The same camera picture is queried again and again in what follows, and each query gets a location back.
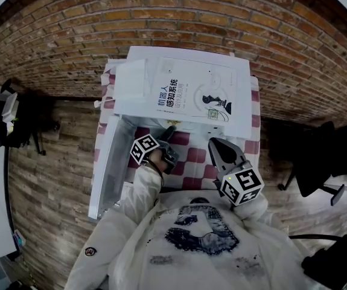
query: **wooden floor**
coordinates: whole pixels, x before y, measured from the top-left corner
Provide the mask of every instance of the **wooden floor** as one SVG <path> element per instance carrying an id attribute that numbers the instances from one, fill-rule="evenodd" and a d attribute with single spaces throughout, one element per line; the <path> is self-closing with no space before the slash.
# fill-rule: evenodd
<path id="1" fill-rule="evenodd" d="M 61 128 L 43 133 L 46 156 L 39 156 L 33 146 L 10 151 L 13 221 L 27 243 L 23 258 L 16 263 L 2 261 L 12 279 L 20 278 L 29 285 L 35 280 L 41 289 L 63 289 L 95 226 L 87 214 L 99 112 L 92 102 L 57 101 L 53 117 Z M 324 192 L 303 198 L 295 182 L 286 192 L 278 190 L 291 164 L 269 158 L 277 132 L 277 125 L 262 122 L 259 170 L 270 210 L 288 226 L 290 234 L 346 234 L 347 190 L 335 207 L 329 206 L 330 195 Z M 329 243 L 305 241 L 312 250 Z"/>

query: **round logo patch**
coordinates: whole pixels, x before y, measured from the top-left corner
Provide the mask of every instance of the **round logo patch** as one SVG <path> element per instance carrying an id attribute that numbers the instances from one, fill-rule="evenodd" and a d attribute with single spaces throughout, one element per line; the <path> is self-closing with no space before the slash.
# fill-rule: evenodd
<path id="1" fill-rule="evenodd" d="M 94 256 L 96 252 L 97 252 L 97 250 L 93 247 L 87 247 L 84 250 L 84 254 L 87 255 L 88 257 Z"/>

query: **checkered tablecloth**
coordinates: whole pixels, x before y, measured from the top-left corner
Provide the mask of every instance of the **checkered tablecloth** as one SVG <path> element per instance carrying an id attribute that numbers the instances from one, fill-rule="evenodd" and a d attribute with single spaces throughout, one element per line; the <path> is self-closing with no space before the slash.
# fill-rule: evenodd
<path id="1" fill-rule="evenodd" d="M 115 67 L 125 60 L 110 60 L 106 65 L 102 79 L 102 104 L 101 116 L 97 129 L 94 153 L 94 171 L 98 162 L 101 143 L 110 115 L 113 115 L 115 100 L 112 100 L 113 87 L 115 84 Z M 259 145 L 260 145 L 260 104 L 259 87 L 257 81 L 251 83 L 252 100 L 252 130 L 251 138 L 244 140 L 241 138 L 224 137 L 225 139 L 238 145 L 244 152 L 246 158 L 254 167 L 258 167 Z M 152 133 L 150 129 L 139 127 L 135 138 Z M 216 178 L 217 171 L 212 165 L 208 152 L 208 138 L 204 135 L 190 134 L 187 132 L 175 132 L 170 140 L 172 148 L 180 155 L 179 162 L 170 175 L 165 176 L 165 187 L 172 187 L 185 190 L 215 189 L 212 183 Z M 135 170 L 138 165 L 133 158 L 130 158 L 126 181 L 133 182 Z"/>

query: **white hoodie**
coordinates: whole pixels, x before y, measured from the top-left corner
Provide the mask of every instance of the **white hoodie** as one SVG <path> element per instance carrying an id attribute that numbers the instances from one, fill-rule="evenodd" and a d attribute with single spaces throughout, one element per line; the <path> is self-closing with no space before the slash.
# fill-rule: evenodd
<path id="1" fill-rule="evenodd" d="M 83 247 L 66 290 L 318 288 L 303 273 L 302 254 L 273 227 L 263 195 L 231 211 L 215 190 L 160 188 L 153 169 L 136 171 L 127 199 Z"/>

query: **black chair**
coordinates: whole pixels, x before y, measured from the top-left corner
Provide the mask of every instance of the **black chair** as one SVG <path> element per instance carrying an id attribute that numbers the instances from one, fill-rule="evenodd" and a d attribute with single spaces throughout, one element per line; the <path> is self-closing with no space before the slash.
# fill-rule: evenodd
<path id="1" fill-rule="evenodd" d="M 333 206 L 341 198 L 345 185 L 336 190 L 325 185 L 325 181 L 330 176 L 347 175 L 347 126 L 335 130 L 333 122 L 329 121 L 304 132 L 296 142 L 291 175 L 286 185 L 278 185 L 279 189 L 286 190 L 296 177 L 303 197 L 322 189 L 333 195 Z"/>
<path id="2" fill-rule="evenodd" d="M 7 90 L 14 93 L 10 88 L 11 80 L 6 81 L 1 88 L 1 92 Z M 0 147 L 21 147 L 21 145 L 29 144 L 31 135 L 33 136 L 35 147 L 40 155 L 46 152 L 39 147 L 37 131 L 59 129 L 59 124 L 51 120 L 40 120 L 40 100 L 33 93 L 18 95 L 19 106 L 16 113 L 18 118 L 14 122 L 14 131 L 7 136 L 7 126 L 2 120 L 2 110 L 5 102 L 0 101 Z"/>

